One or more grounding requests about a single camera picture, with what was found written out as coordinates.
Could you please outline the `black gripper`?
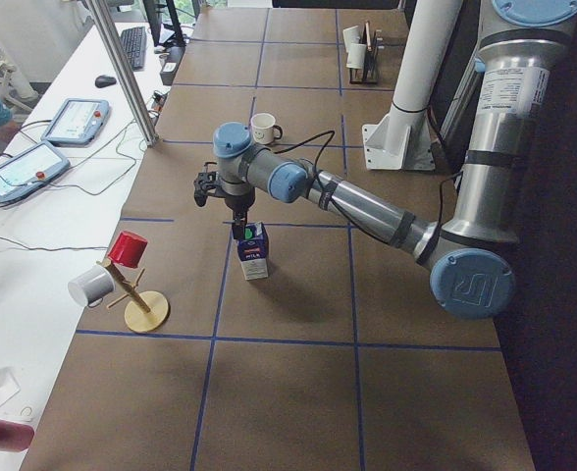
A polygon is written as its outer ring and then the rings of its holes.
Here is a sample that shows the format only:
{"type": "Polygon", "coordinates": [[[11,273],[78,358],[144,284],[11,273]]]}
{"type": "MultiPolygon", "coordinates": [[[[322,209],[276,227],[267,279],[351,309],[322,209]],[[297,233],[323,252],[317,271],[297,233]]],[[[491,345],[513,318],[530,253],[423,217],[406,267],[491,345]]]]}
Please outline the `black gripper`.
{"type": "Polygon", "coordinates": [[[241,195],[228,194],[225,197],[226,205],[233,211],[232,236],[234,240],[245,240],[247,226],[247,212],[255,202],[255,190],[241,195]]]}

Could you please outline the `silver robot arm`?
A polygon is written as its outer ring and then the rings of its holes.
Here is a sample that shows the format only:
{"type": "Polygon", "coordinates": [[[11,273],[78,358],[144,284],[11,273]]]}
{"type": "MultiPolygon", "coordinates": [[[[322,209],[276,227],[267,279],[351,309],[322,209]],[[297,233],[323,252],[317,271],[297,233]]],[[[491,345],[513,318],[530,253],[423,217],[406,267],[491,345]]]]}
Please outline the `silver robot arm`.
{"type": "Polygon", "coordinates": [[[194,199],[223,199],[234,238],[244,236],[257,190],[284,203],[305,198],[430,270],[436,301],[463,319],[498,315],[515,275],[501,252],[518,241],[512,214],[551,68],[567,53],[577,1],[485,1],[476,60],[483,73],[454,215],[429,223],[305,160],[254,140],[237,122],[213,135],[216,170],[200,173],[194,199]]]}

